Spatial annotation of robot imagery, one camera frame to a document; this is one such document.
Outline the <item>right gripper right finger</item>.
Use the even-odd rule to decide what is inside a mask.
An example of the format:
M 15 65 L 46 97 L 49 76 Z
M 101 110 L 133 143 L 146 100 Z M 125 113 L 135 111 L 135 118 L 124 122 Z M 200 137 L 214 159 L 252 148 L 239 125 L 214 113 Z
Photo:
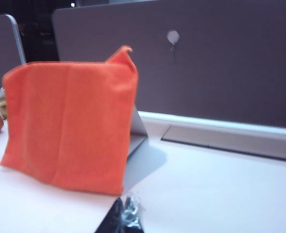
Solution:
M 144 207 L 137 193 L 128 193 L 125 200 L 125 232 L 144 233 L 142 225 Z

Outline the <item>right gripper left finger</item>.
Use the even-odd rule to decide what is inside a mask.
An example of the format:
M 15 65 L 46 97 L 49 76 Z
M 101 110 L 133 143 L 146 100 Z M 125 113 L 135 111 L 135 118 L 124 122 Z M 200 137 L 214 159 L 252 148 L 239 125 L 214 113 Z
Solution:
M 95 233 L 125 233 L 123 201 L 118 197 L 95 230 Z

